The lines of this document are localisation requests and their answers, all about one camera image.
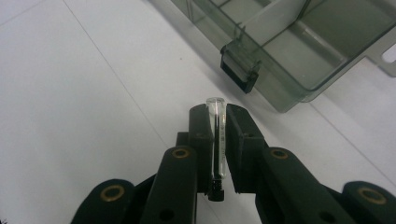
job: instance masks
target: screw hole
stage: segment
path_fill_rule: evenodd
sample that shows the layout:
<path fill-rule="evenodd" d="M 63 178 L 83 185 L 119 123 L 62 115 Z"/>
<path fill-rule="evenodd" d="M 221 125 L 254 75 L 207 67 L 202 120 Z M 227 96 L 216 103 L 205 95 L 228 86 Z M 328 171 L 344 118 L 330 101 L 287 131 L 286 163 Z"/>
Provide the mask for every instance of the screw hole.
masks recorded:
<path fill-rule="evenodd" d="M 328 212 L 320 212 L 319 216 L 325 222 L 329 222 L 329 223 L 334 223 L 335 222 L 335 217 L 332 214 L 328 213 Z"/>
<path fill-rule="evenodd" d="M 174 211 L 170 209 L 162 210 L 160 213 L 160 220 L 162 221 L 170 221 L 175 217 Z"/>

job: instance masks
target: test tube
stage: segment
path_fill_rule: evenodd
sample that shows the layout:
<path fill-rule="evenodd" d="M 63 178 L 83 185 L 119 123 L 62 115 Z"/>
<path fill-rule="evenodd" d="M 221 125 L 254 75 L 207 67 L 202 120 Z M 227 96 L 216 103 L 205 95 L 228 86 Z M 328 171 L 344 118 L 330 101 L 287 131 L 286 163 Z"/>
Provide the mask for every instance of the test tube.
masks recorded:
<path fill-rule="evenodd" d="M 212 129 L 213 141 L 213 180 L 225 178 L 225 123 L 226 123 L 226 103 L 222 98 L 209 98 L 206 100 L 206 107 L 209 112 L 210 126 Z"/>

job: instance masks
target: translucent plastic box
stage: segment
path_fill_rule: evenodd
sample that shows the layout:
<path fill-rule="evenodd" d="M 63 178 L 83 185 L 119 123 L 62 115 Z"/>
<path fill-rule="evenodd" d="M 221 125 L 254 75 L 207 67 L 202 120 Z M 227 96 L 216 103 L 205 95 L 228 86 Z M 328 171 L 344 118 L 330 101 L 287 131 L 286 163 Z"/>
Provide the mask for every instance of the translucent plastic box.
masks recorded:
<path fill-rule="evenodd" d="M 321 94 L 367 57 L 396 43 L 395 0 L 172 0 L 221 51 L 221 67 L 279 112 Z"/>

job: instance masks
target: mounting hole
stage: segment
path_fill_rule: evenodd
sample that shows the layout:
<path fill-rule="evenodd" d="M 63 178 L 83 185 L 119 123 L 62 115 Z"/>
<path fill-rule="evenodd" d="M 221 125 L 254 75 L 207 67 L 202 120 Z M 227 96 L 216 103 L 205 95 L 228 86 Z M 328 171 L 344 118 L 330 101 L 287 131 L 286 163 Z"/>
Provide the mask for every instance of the mounting hole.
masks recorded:
<path fill-rule="evenodd" d="M 271 155 L 277 159 L 280 159 L 280 160 L 285 160 L 289 156 L 288 153 L 286 153 L 285 151 L 283 151 L 281 149 L 272 149 Z"/>
<path fill-rule="evenodd" d="M 175 158 L 184 159 L 184 158 L 187 158 L 187 157 L 190 156 L 190 152 L 189 152 L 187 149 L 178 148 L 178 149 L 175 149 L 175 150 L 172 152 L 172 155 L 173 155 Z"/>
<path fill-rule="evenodd" d="M 174 217 L 175 217 L 175 213 L 170 209 L 164 209 L 160 212 L 160 220 L 162 221 L 170 221 Z"/>
<path fill-rule="evenodd" d="M 125 193 L 125 189 L 121 185 L 111 185 L 103 189 L 100 193 L 100 198 L 105 202 L 114 202 L 118 200 Z"/>
<path fill-rule="evenodd" d="M 385 204 L 387 203 L 387 198 L 375 189 L 369 189 L 362 187 L 358 189 L 359 195 L 370 203 Z"/>
<path fill-rule="evenodd" d="M 325 222 L 334 223 L 336 221 L 335 217 L 329 212 L 320 212 L 319 216 Z"/>

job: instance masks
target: transparent tube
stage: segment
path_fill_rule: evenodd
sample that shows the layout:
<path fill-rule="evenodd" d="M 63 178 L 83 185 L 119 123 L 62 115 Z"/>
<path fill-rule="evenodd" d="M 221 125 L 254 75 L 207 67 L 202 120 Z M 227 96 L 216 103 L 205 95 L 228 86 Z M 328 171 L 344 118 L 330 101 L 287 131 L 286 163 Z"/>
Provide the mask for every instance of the transparent tube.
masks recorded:
<path fill-rule="evenodd" d="M 213 180 L 221 180 L 226 176 L 225 170 L 225 123 L 226 103 L 222 98 L 209 98 L 206 100 L 209 112 L 210 126 L 214 136 L 213 141 Z"/>

